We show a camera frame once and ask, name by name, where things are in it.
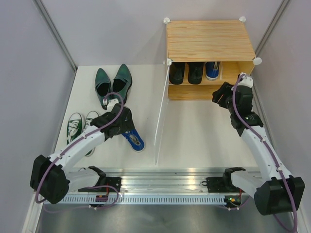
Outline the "black leather shoe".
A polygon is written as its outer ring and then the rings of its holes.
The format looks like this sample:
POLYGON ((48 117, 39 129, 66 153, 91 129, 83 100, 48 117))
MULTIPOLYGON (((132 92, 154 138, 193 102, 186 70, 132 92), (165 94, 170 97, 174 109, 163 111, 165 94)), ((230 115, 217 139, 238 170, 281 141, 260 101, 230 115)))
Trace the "black leather shoe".
POLYGON ((169 74, 169 81, 174 85, 179 85, 183 82, 184 79, 184 70, 185 70, 185 63, 183 62, 173 62, 170 65, 170 74, 169 74))
POLYGON ((203 62, 191 62, 188 63, 188 82, 190 84, 200 84, 203 76, 203 62))

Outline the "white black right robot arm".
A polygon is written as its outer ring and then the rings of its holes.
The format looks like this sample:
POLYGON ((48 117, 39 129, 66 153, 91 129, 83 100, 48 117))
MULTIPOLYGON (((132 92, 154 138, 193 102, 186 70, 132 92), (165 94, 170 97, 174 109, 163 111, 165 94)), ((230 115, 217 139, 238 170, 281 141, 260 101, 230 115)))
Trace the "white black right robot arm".
POLYGON ((212 94, 212 101, 229 110, 231 124, 250 149, 261 173, 261 180, 249 175, 242 167, 227 168, 222 187, 228 192, 237 188, 254 199, 260 214, 273 215, 298 210, 305 184, 282 164, 260 117, 252 110, 252 89, 234 87, 225 82, 212 94))

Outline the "blue canvas sneaker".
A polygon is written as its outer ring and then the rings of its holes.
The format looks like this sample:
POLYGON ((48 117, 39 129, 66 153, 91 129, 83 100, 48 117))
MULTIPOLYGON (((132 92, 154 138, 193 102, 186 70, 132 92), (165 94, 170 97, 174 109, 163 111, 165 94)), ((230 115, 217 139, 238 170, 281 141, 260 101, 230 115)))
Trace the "blue canvas sneaker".
POLYGON ((210 81, 218 79, 222 72, 221 62, 206 62, 206 78, 210 81))
POLYGON ((135 152, 142 152, 145 148, 145 143, 140 137, 136 129, 126 131, 122 136, 129 142, 131 148, 135 152))

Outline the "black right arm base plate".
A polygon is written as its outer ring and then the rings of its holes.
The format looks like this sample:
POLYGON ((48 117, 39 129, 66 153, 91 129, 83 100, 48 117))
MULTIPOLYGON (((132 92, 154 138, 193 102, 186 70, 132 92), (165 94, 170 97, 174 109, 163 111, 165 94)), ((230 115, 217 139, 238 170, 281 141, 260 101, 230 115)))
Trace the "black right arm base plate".
POLYGON ((206 183, 210 193, 225 193, 228 191, 222 177, 207 177, 206 183))

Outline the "white cabinet door panel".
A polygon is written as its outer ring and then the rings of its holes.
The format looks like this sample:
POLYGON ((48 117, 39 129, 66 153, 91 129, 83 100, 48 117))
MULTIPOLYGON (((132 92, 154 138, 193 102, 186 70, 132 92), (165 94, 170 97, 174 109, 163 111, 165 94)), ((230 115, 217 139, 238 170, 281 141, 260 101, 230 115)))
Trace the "white cabinet door panel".
POLYGON ((155 132, 155 141, 154 141, 155 165, 158 164, 158 159, 160 155, 161 140, 162 140, 162 134, 163 134, 163 129, 164 129, 164 123, 165 123, 166 109, 167 109, 167 104, 168 104, 169 73, 170 73, 170 66, 167 66, 164 87, 162 88, 162 92, 161 92, 162 94, 161 103, 160 103, 159 115, 157 119, 157 126, 156 126, 156 132, 155 132))

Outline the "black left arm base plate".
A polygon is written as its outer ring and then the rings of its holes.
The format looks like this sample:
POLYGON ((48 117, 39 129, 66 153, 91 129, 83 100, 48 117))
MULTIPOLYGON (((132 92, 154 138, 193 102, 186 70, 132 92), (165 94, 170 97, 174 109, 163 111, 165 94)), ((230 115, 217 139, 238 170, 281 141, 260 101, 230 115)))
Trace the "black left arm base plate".
POLYGON ((121 177, 107 177, 105 185, 109 185, 114 187, 118 192, 120 192, 121 189, 121 177))

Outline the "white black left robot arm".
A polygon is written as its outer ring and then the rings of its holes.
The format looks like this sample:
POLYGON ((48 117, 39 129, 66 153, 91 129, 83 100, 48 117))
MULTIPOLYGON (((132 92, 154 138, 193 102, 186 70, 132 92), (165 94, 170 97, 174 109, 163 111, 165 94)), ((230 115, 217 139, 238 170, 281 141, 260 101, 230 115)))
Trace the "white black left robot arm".
POLYGON ((132 112, 116 104, 111 111, 91 120, 84 132, 64 149, 34 160, 30 187, 36 196, 51 204, 60 202, 68 192, 92 188, 101 192, 106 187, 106 174, 95 166, 73 172, 71 169, 92 149, 106 140, 135 128, 132 112))

